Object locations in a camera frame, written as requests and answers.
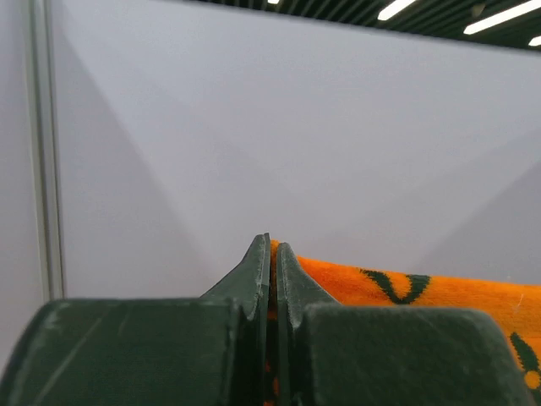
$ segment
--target orange towel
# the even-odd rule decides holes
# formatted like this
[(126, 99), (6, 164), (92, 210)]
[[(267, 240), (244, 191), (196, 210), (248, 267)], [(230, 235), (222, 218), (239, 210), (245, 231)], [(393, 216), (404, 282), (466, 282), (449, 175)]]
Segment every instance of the orange towel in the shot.
[[(276, 257), (278, 242), (272, 242)], [(445, 306), (490, 314), (510, 344), (524, 380), (541, 406), (541, 286), (406, 275), (298, 257), (301, 267), (343, 305)]]

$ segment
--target vertical pole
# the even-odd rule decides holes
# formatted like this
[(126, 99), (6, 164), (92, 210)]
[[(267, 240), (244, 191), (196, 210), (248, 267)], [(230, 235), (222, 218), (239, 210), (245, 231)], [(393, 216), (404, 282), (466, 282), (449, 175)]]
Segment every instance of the vertical pole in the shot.
[(26, 79), (41, 258), (43, 299), (60, 299), (63, 258), (58, 199), (52, 36), (48, 0), (23, 0)]

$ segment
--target fluorescent light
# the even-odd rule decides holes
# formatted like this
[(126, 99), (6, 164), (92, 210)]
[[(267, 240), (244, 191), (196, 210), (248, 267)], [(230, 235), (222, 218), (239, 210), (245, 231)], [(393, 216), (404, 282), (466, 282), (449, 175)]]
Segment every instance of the fluorescent light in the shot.
[(380, 11), (380, 14), (378, 14), (378, 19), (386, 21), (393, 15), (400, 13), (404, 8), (413, 2), (415, 2), (415, 0), (395, 0)]
[(513, 8), (509, 8), (506, 11), (502, 11), (501, 13), (494, 14), (487, 19), (482, 19), (477, 23), (470, 24), (464, 30), (464, 34), (470, 36), (471, 34), (486, 30), (487, 28), (490, 28), (497, 24), (501, 24), (509, 19), (514, 19), (515, 17), (529, 13), (530, 11), (533, 11), (537, 8), (541, 8), (541, 0), (531, 0), (529, 2), (525, 2)]
[(530, 47), (538, 47), (541, 45), (541, 36), (536, 36), (528, 44)]

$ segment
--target white wall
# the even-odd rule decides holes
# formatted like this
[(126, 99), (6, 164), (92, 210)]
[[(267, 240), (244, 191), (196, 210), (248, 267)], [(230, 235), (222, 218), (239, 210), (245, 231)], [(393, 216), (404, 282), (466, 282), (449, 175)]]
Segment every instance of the white wall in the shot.
[(0, 2), (0, 370), (42, 303), (19, 0)]
[(541, 58), (191, 3), (53, 2), (71, 296), (302, 255), (541, 283)]

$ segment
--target fabric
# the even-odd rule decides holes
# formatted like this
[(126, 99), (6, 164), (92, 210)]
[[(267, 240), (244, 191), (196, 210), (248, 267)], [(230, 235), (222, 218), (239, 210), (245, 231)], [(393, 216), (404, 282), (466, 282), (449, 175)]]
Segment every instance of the fabric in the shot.
[[(276, 272), (277, 245), (278, 242), (272, 242), (275, 264), (271, 275)], [(487, 312), (500, 325), (527, 387), (541, 406), (541, 286), (407, 275), (303, 257), (298, 257), (298, 261), (305, 272), (343, 305), (444, 306)]]

